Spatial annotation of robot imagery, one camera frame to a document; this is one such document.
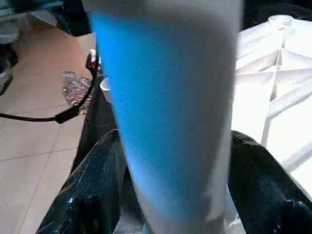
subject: tiled floor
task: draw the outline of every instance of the tiled floor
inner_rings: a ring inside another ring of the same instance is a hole
[[[61,73],[89,76],[76,38],[58,29],[28,32],[0,112],[50,117],[67,108]],[[83,118],[67,123],[0,119],[0,233],[34,234],[67,178]]]

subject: black object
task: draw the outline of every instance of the black object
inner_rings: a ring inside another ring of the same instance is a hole
[[[90,84],[90,87],[89,87],[87,93],[83,96],[82,100],[77,105],[75,105],[75,106],[73,106],[73,107],[71,107],[71,108],[69,108],[69,109],[67,109],[61,113],[58,113],[57,115],[55,115],[53,117],[47,117],[47,118],[30,118],[30,117],[23,117],[23,116],[8,115],[8,114],[4,114],[4,113],[0,113],[0,117],[8,118],[8,119],[14,119],[14,120],[20,120],[20,121],[28,121],[28,122],[52,122],[52,121],[55,121],[58,124],[62,124],[64,122],[78,116],[79,115],[79,108],[88,99],[88,97],[91,94],[92,89],[94,87],[95,81],[98,77],[98,67],[99,67],[99,56],[98,56],[98,54],[97,54],[95,66],[93,67],[90,64],[91,63],[89,61],[86,62],[86,67],[88,68],[88,70],[92,74],[91,84]]]
[[[293,1],[266,0],[266,1],[245,1],[243,28],[250,28],[266,22],[268,17],[274,15],[289,15],[294,19],[312,21],[312,4],[304,8],[291,4]]]
[[[244,134],[232,136],[229,189],[246,232],[311,233],[311,202],[266,149]],[[118,131],[112,130],[71,173],[37,234],[134,234],[142,227]]]
[[[312,233],[312,203],[252,138],[232,134],[228,186],[248,234]]]
[[[71,173],[36,233],[130,234],[142,228],[118,131],[112,130]]]

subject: beige floor tile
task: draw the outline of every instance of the beige floor tile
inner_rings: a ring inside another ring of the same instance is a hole
[[[24,86],[22,94],[12,105],[9,113],[16,114],[66,105],[66,100],[62,94],[62,87],[63,83],[55,80],[41,80],[40,82]]]
[[[31,111],[20,115],[50,117],[66,107]],[[60,125],[55,122],[5,120],[0,129],[0,160],[51,152],[59,127]]]
[[[84,118],[77,116],[68,122],[61,124],[52,151],[76,148],[79,143]]]
[[[8,113],[22,94],[22,87],[11,87],[0,96],[0,112]]]
[[[47,159],[43,154],[0,162],[0,233],[17,233]]]
[[[19,234],[34,234],[69,175],[76,149],[51,153]]]

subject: blue cylinder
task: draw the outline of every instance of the blue cylinder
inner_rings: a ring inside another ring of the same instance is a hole
[[[91,19],[149,233],[222,233],[235,30],[214,17]]]

